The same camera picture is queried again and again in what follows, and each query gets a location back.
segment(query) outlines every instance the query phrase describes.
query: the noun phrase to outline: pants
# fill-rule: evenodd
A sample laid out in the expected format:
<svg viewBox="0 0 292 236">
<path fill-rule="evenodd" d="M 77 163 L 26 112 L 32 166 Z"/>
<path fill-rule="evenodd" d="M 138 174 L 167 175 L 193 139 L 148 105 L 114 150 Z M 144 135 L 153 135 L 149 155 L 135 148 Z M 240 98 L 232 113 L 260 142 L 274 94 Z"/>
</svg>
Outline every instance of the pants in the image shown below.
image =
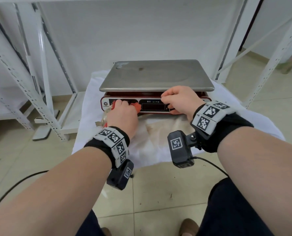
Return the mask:
<svg viewBox="0 0 292 236">
<path fill-rule="evenodd" d="M 211 190 L 197 234 L 205 235 L 273 236 L 230 178 L 222 179 Z M 93 211 L 88 214 L 76 236 L 104 236 Z"/>
</svg>

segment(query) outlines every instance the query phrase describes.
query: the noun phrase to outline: digital scale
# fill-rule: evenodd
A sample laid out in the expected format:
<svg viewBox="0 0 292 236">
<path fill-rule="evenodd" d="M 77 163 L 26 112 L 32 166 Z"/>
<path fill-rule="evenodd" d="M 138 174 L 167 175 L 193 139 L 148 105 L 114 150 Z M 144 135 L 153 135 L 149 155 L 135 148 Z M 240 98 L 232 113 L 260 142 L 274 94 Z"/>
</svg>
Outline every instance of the digital scale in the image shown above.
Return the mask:
<svg viewBox="0 0 292 236">
<path fill-rule="evenodd" d="M 169 114 L 161 94 L 177 85 L 189 86 L 205 102 L 214 86 L 197 60 L 118 61 L 100 86 L 106 92 L 101 108 L 107 110 L 117 99 L 139 103 L 141 113 Z"/>
</svg>

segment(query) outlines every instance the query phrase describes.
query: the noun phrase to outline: white tablecloth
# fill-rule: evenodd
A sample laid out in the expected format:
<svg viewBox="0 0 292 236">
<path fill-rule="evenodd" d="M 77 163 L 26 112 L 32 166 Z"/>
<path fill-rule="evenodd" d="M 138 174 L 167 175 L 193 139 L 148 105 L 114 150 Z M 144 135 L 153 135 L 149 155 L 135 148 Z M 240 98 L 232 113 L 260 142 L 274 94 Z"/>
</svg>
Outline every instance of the white tablecloth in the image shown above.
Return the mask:
<svg viewBox="0 0 292 236">
<path fill-rule="evenodd" d="M 109 70 L 93 72 L 88 84 L 82 106 L 82 116 L 78 134 L 73 148 L 73 153 L 84 147 L 96 132 L 102 127 L 96 127 L 95 122 L 101 121 L 103 111 L 100 99 L 104 95 L 99 87 Z M 231 94 L 223 85 L 213 81 L 215 91 L 209 92 L 212 100 L 226 102 L 238 109 L 239 114 L 254 124 L 254 127 L 274 137 L 285 140 L 282 132 L 273 122 L 258 113 L 246 110 L 241 102 Z M 129 159 L 134 163 L 134 168 L 150 166 L 159 162 L 171 161 L 167 136 L 170 132 L 182 130 L 185 134 L 193 132 L 184 115 L 142 115 L 139 117 L 138 130 L 131 140 Z M 204 152 L 191 148 L 193 154 Z"/>
</svg>

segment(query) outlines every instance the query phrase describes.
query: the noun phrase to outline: brown shoe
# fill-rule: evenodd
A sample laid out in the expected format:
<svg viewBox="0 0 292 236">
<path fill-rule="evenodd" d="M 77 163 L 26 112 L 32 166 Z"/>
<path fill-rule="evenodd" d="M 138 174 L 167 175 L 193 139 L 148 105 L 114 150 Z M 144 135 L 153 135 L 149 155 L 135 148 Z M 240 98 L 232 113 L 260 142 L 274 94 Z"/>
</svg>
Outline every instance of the brown shoe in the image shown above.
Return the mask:
<svg viewBox="0 0 292 236">
<path fill-rule="evenodd" d="M 183 233 L 188 233 L 195 236 L 198 231 L 199 231 L 199 226 L 197 225 L 197 223 L 195 223 L 194 220 L 185 219 L 183 220 L 181 224 L 181 227 L 179 230 L 179 236 L 181 236 Z"/>
<path fill-rule="evenodd" d="M 110 230 L 108 228 L 101 228 L 102 232 L 104 233 L 105 236 L 112 236 Z"/>
</svg>

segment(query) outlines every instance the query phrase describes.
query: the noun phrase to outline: forearm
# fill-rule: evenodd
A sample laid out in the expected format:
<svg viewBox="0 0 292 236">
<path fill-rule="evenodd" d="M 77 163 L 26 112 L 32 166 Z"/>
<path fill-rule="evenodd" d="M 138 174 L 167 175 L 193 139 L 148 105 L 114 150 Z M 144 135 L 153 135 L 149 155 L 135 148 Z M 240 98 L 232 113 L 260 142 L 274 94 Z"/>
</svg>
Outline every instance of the forearm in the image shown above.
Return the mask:
<svg viewBox="0 0 292 236">
<path fill-rule="evenodd" d="M 81 149 L 0 208 L 0 235 L 74 236 L 110 170 L 103 151 Z"/>
<path fill-rule="evenodd" d="M 292 145 L 250 127 L 227 135 L 219 160 L 275 235 L 292 235 Z"/>
</svg>

